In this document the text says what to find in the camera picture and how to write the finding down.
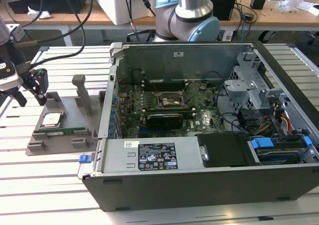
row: barcode sticker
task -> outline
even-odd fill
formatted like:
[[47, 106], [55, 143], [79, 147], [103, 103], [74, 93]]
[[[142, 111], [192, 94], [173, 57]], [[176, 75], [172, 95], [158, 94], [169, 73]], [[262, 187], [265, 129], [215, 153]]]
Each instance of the barcode sticker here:
[[125, 141], [124, 148], [138, 148], [139, 143], [139, 141]]
[[184, 53], [183, 52], [174, 52], [174, 57], [183, 57]]

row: black device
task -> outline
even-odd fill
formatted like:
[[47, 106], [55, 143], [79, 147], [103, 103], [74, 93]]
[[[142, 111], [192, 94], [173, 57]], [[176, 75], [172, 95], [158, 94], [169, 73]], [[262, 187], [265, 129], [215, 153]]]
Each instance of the black device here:
[[[86, 0], [70, 0], [75, 13], [80, 13], [81, 8], [85, 5], [85, 1]], [[28, 7], [39, 11], [40, 0], [20, 0], [9, 2], [9, 6], [15, 14], [28, 13]], [[50, 13], [73, 13], [65, 0], [43, 0], [42, 9], [43, 11], [49, 11]]]
[[213, 14], [216, 18], [229, 21], [236, 0], [211, 0], [214, 4]]
[[266, 0], [251, 0], [250, 7], [252, 9], [263, 9]]

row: black side panel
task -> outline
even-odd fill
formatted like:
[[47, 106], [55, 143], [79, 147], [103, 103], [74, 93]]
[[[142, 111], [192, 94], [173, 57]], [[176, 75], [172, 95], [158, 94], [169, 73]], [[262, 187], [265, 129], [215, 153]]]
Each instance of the black side panel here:
[[289, 93], [294, 97], [296, 102], [306, 113], [312, 123], [319, 129], [319, 112], [314, 105], [308, 100], [304, 93], [297, 87], [294, 81], [288, 76], [285, 70], [279, 65], [273, 55], [265, 48], [265, 46], [257, 41], [254, 42], [258, 52], [267, 61], [270, 68], [275, 72], [279, 80], [285, 85]]
[[[319, 185], [314, 168], [268, 169], [83, 180], [106, 212], [296, 200]], [[107, 183], [121, 180], [122, 183]]]

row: desk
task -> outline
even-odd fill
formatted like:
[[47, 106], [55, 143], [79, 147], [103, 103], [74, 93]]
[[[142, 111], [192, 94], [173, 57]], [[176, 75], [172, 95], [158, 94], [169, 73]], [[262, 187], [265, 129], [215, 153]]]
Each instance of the desk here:
[[[242, 0], [242, 4], [249, 6], [251, 0]], [[304, 0], [319, 3], [319, 0]], [[262, 10], [256, 10], [258, 14], [258, 20], [255, 22], [251, 30], [276, 30], [276, 31], [317, 31], [319, 30], [319, 17], [314, 16], [309, 12], [300, 10], [298, 13], [279, 13], [274, 9], [276, 2], [266, 1]], [[81, 20], [83, 20], [88, 12], [89, 5], [82, 9], [79, 14]], [[0, 4], [0, 15], [3, 17], [6, 23], [13, 23], [12, 19], [8, 16], [4, 9], [3, 4]], [[26, 14], [14, 15], [16, 21], [21, 24], [25, 24], [30, 21], [30, 17]], [[28, 26], [26, 29], [43, 29], [43, 30], [60, 30], [62, 33], [66, 33], [69, 30], [75, 28], [78, 22], [72, 14], [58, 14], [55, 13], [50, 19], [44, 19], [35, 22]], [[240, 22], [240, 15], [238, 11], [234, 11], [230, 21], [221, 21], [221, 30], [225, 30], [226, 33], [223, 36], [223, 40], [229, 40], [232, 32], [237, 28]], [[138, 30], [142, 29], [155, 29], [156, 19], [154, 17], [144, 17], [135, 20]], [[104, 13], [101, 7], [94, 3], [92, 14], [84, 25], [85, 29], [95, 30], [108, 30], [108, 29], [131, 29], [129, 24], [114, 25], [109, 17]], [[67, 46], [72, 46], [70, 37], [65, 38]]]
[[[297, 57], [284, 44], [268, 44], [266, 47], [299, 84], [303, 93], [313, 99], [314, 94], [310, 93], [315, 91], [311, 91], [311, 88], [308, 88], [308, 91], [307, 85], [319, 79], [315, 72], [311, 71], [312, 66], [299, 58], [304, 56], [299, 54]], [[51, 47], [46, 52], [39, 52], [33, 62], [78, 49], [79, 47]], [[108, 46], [86, 47], [74, 58], [41, 65], [40, 67], [48, 70], [48, 90], [58, 91], [62, 97], [77, 96], [76, 88], [71, 83], [72, 76], [85, 74], [89, 84], [88, 93], [97, 95], [102, 88], [106, 88], [109, 78], [109, 49]], [[293, 69], [296, 65], [300, 68], [298, 74], [303, 73], [301, 70], [307, 73], [304, 77], [296, 75]], [[267, 75], [273, 82], [274, 78], [269, 73]], [[22, 93], [28, 98], [26, 107], [20, 108], [15, 100], [7, 99], [0, 108], [1, 224], [90, 225], [103, 221], [102, 224], [106, 225], [310, 225], [319, 221], [319, 187], [296, 201], [288, 202], [104, 213], [82, 181], [77, 178], [79, 153], [25, 155], [27, 143], [41, 115], [42, 107], [38, 106], [31, 93]], [[318, 100], [312, 102], [319, 106]], [[263, 216], [272, 217], [274, 220], [260, 222], [258, 218]]]

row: blue plastic latch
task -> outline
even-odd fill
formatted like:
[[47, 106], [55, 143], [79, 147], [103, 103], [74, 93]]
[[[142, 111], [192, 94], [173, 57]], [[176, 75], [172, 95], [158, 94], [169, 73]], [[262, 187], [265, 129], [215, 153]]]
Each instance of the blue plastic latch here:
[[311, 141], [311, 139], [308, 136], [304, 137], [304, 141], [307, 145], [307, 147], [309, 148], [310, 146], [312, 146], [313, 142]]
[[274, 144], [271, 141], [271, 138], [254, 138], [251, 141], [254, 149], [258, 148], [274, 148]]
[[80, 164], [89, 164], [91, 163], [91, 155], [90, 154], [82, 154], [79, 158]]
[[156, 0], [156, 8], [168, 7], [178, 3], [179, 0]]

